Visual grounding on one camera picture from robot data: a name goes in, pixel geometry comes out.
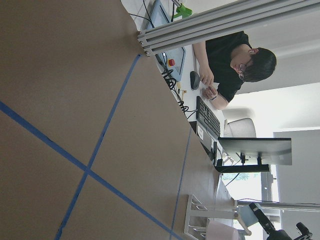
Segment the red emergency stop button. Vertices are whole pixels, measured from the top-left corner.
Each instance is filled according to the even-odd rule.
[[[170,67],[172,67],[172,66],[174,66],[176,63],[175,63],[175,60],[174,59],[169,59],[168,60],[168,65],[170,66]]]

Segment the green clamp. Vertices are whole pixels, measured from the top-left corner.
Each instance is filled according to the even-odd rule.
[[[174,19],[180,16],[182,16],[182,18],[184,19],[192,15],[192,10],[189,8],[186,8],[183,4],[181,4],[180,7],[176,8],[176,12],[177,14],[173,16]]]

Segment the blue painter's tape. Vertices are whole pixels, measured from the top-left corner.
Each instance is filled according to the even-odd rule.
[[[121,96],[122,96],[123,93],[124,93],[124,90],[125,90],[125,88],[126,88],[126,86],[127,86],[127,83],[128,83],[128,81],[129,81],[129,78],[131,77],[131,74],[132,74],[132,72],[133,72],[133,70],[134,70],[134,68],[135,68],[135,66],[136,66],[136,64],[137,64],[137,62],[138,62],[138,60],[139,60],[140,57],[141,57],[141,54],[138,54],[138,55],[135,57],[135,59],[133,60],[133,63],[132,63],[132,65],[131,65],[130,69],[129,69],[129,72],[128,72],[128,74],[126,75],[125,80],[124,80],[124,82],[123,82],[123,84],[122,84],[122,86],[121,86],[121,89],[120,89],[120,91],[119,91],[119,93],[118,93],[118,95],[117,95],[117,97],[116,97],[116,99],[115,99],[115,101],[114,101],[114,104],[113,104],[113,107],[112,107],[112,109],[111,109],[111,111],[110,111],[109,117],[108,117],[107,120],[106,120],[106,123],[105,123],[105,125],[104,125],[104,128],[103,128],[103,130],[102,130],[102,132],[101,132],[101,135],[100,135],[100,137],[99,137],[99,139],[98,139],[98,142],[97,142],[97,144],[96,144],[96,146],[95,146],[95,148],[94,148],[94,150],[93,150],[92,156],[91,156],[91,158],[90,158],[90,161],[89,161],[89,164],[88,164],[88,168],[89,168],[89,169],[92,167],[92,165],[93,165],[93,163],[94,163],[94,160],[95,160],[95,158],[96,158],[96,156],[97,156],[97,154],[98,154],[99,148],[100,148],[100,146],[101,146],[101,144],[102,144],[102,141],[103,141],[103,139],[104,139],[104,137],[105,137],[105,134],[106,134],[106,132],[107,132],[107,129],[108,129],[109,125],[110,125],[110,122],[111,122],[114,114],[115,114],[115,111],[116,111],[116,108],[117,108],[117,106],[118,106],[118,103],[120,102],[120,98],[121,98]]]
[[[182,179],[183,179],[183,176],[184,176],[186,159],[187,159],[187,155],[188,155],[188,149],[189,149],[189,144],[190,144],[191,131],[192,131],[192,128],[190,128],[190,130],[189,130],[189,137],[188,137],[188,141],[187,141],[187,144],[186,144],[186,147],[185,147],[185,154],[184,154],[184,159],[183,159],[183,164],[182,164],[182,170],[181,170],[179,188],[178,188],[178,193],[177,193],[177,195],[176,195],[174,213],[173,213],[172,224],[171,224],[171,230],[172,230],[172,231],[173,231],[173,229],[174,229],[175,221],[176,221],[176,213],[177,213],[177,209],[178,209],[178,201],[179,201],[180,189],[181,189]]]
[[[64,218],[62,220],[62,223],[61,223],[61,225],[60,225],[60,227],[58,229],[58,232],[55,235],[54,240],[59,240],[61,238],[63,229],[67,225],[68,220],[70,218],[70,215],[71,215],[71,213],[72,213],[72,211],[73,211],[73,209],[74,209],[74,207],[76,205],[76,202],[78,200],[78,196],[79,196],[79,194],[80,194],[80,192],[81,192],[81,190],[82,190],[82,188],[83,188],[83,186],[84,186],[84,184],[86,182],[86,179],[87,179],[87,176],[88,176],[88,172],[90,171],[90,169],[91,169],[91,167],[92,167],[92,165],[93,165],[93,163],[94,163],[94,161],[96,159],[96,156],[97,156],[98,151],[99,151],[99,149],[101,147],[102,141],[103,141],[103,139],[105,137],[105,134],[106,134],[106,132],[108,130],[110,122],[111,122],[111,120],[112,120],[112,118],[113,118],[113,116],[115,114],[115,111],[116,111],[116,108],[117,108],[118,103],[120,101],[120,98],[124,93],[124,90],[125,90],[126,85],[127,85],[128,81],[129,81],[129,78],[131,77],[131,74],[132,74],[132,72],[133,72],[133,70],[134,70],[134,68],[135,68],[135,66],[136,66],[136,64],[137,64],[137,62],[138,62],[140,57],[141,57],[141,54],[138,54],[135,57],[135,59],[133,60],[133,63],[132,63],[132,65],[131,65],[131,67],[130,67],[130,69],[128,71],[128,74],[126,75],[126,78],[125,78],[125,80],[124,80],[124,82],[123,82],[123,84],[121,86],[121,89],[120,89],[120,91],[119,91],[119,93],[118,93],[118,95],[117,95],[117,97],[116,97],[116,99],[114,101],[113,107],[112,107],[112,109],[110,111],[110,114],[109,114],[109,116],[108,116],[108,118],[106,120],[106,123],[105,123],[105,125],[104,125],[104,127],[102,129],[100,137],[99,137],[99,139],[98,139],[98,141],[97,141],[97,143],[95,145],[95,148],[94,148],[93,153],[91,155],[91,158],[90,158],[90,161],[88,163],[88,166],[85,169],[85,172],[84,172],[84,174],[82,176],[82,179],[81,179],[81,181],[80,181],[80,183],[79,183],[79,185],[78,185],[78,187],[77,187],[77,189],[75,191],[75,194],[74,194],[74,196],[73,196],[73,198],[71,200],[71,203],[70,203],[70,205],[69,205],[69,207],[68,207],[68,209],[67,209],[67,211],[65,213],[65,216],[64,216]]]
[[[46,135],[44,135],[42,132],[40,132],[37,128],[35,128],[33,125],[31,125],[28,121],[26,121],[24,118],[22,118],[20,115],[18,115],[15,111],[13,111],[11,108],[9,108],[7,105],[5,105],[2,101],[0,101],[0,109],[2,112],[4,112],[6,115],[8,115],[14,121],[16,121],[18,124],[20,124],[26,130],[28,130],[30,133],[35,135],[38,139],[42,140],[45,144],[47,144],[53,150],[55,150],[56,152],[58,152],[59,154],[64,156],[66,159],[68,159],[70,162],[72,162],[78,168],[82,169],[83,171],[86,169],[86,165],[84,165],[82,162],[80,162],[78,159],[76,159],[74,156],[72,156],[70,153],[68,153],[66,150],[64,150],[62,147],[60,147],[58,144],[53,142],[50,138],[48,138]]]
[[[105,186],[107,189],[109,189],[112,193],[117,195],[119,198],[124,200],[126,203],[128,203],[130,206],[138,210],[140,213],[145,215],[148,219],[153,221],[155,224],[157,224],[159,227],[170,233],[170,235],[174,236],[178,240],[183,240],[179,235],[177,235],[175,232],[172,231],[172,229],[168,228],[166,225],[164,225],[162,222],[160,222],[158,219],[156,219],[154,216],[152,216],[150,213],[148,213],[146,210],[144,210],[142,207],[140,207],[138,204],[136,204],[134,201],[132,201],[130,198],[128,198],[126,195],[124,195],[122,192],[120,192],[118,189],[116,189],[114,186],[112,186],[110,183],[108,183],[106,180],[101,178],[98,174],[93,172],[92,170],[88,171],[89,176],[91,176],[93,179],[98,181],[100,184]]]
[[[84,174],[83,174],[83,176],[82,176],[82,178],[80,180],[80,183],[79,183],[79,185],[78,185],[78,187],[77,187],[77,189],[75,191],[75,194],[74,194],[74,196],[73,196],[73,198],[71,200],[71,203],[70,203],[70,205],[69,205],[69,207],[68,207],[68,209],[66,211],[66,214],[65,214],[65,216],[64,216],[64,218],[63,218],[63,220],[61,222],[61,225],[60,225],[60,227],[58,229],[58,232],[55,235],[54,240],[58,240],[58,239],[61,238],[62,230],[67,225],[67,222],[69,220],[71,212],[73,211],[73,209],[74,209],[74,207],[76,205],[76,202],[78,200],[78,196],[79,196],[79,194],[80,194],[80,192],[81,192],[81,190],[82,190],[82,188],[83,188],[83,186],[84,186],[84,184],[86,182],[87,177],[88,177],[88,173],[84,172]]]

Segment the computer monitor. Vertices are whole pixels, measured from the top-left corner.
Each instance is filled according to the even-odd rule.
[[[245,154],[245,164],[292,165],[291,138],[219,137],[223,150],[235,161]]]
[[[154,27],[159,27],[159,26],[170,23],[170,20],[169,20],[170,17],[168,16],[160,0],[156,0],[154,2],[150,18]],[[153,27],[149,22],[146,29],[152,29],[152,28]],[[184,69],[185,57],[186,57],[186,50],[184,47],[167,50],[162,54],[156,55],[158,62],[163,66],[163,68],[167,67],[169,70],[173,70],[173,72],[171,73],[171,76],[175,78],[178,82],[181,81],[182,71]],[[167,62],[171,59],[173,59],[175,62],[174,66],[169,66],[167,64]]]

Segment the gray chair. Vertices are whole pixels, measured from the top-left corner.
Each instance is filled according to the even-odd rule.
[[[225,138],[256,138],[256,128],[251,118],[228,122],[224,126]]]

